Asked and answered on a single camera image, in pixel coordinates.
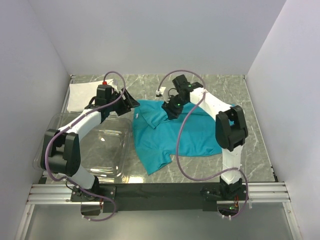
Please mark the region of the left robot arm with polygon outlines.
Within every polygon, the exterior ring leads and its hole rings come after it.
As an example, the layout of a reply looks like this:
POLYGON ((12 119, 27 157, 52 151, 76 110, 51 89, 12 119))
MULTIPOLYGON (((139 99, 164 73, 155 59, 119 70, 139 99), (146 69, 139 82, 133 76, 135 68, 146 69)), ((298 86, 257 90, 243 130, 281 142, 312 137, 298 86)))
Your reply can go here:
POLYGON ((51 175, 62 174, 56 182, 68 179, 82 188, 82 195, 88 201, 100 195, 97 176, 88 172, 81 164, 81 140, 95 127, 104 122, 111 112, 118 116, 140 106, 129 92, 109 84, 100 84, 82 113, 59 129, 48 129, 44 134, 40 167, 51 175))

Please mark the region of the teal t shirt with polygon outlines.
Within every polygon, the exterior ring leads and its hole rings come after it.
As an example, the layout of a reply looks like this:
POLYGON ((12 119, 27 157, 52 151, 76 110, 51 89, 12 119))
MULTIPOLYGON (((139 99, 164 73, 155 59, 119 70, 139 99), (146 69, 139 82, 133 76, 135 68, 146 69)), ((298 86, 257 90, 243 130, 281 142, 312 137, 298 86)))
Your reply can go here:
POLYGON ((148 175, 171 163, 171 156, 207 157, 222 153, 215 138, 215 121, 194 104, 183 107, 177 119, 168 120, 162 102, 139 100, 132 122, 137 156, 148 175))

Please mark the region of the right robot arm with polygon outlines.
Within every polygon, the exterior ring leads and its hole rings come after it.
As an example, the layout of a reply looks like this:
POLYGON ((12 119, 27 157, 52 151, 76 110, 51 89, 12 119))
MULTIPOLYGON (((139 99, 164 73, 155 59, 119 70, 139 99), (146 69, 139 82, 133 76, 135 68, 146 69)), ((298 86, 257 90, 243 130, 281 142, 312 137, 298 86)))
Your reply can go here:
POLYGON ((232 106, 208 92, 204 80, 190 83, 185 75, 179 75, 172 81, 177 95, 159 85, 155 94, 163 97, 162 109, 169 120, 174 120, 182 113, 184 105, 194 104, 201 108, 215 121, 215 139, 222 149, 222 171, 214 197, 219 200, 232 200, 236 195, 246 191, 243 181, 245 174, 241 171, 241 154, 248 137, 248 128, 243 109, 232 106))

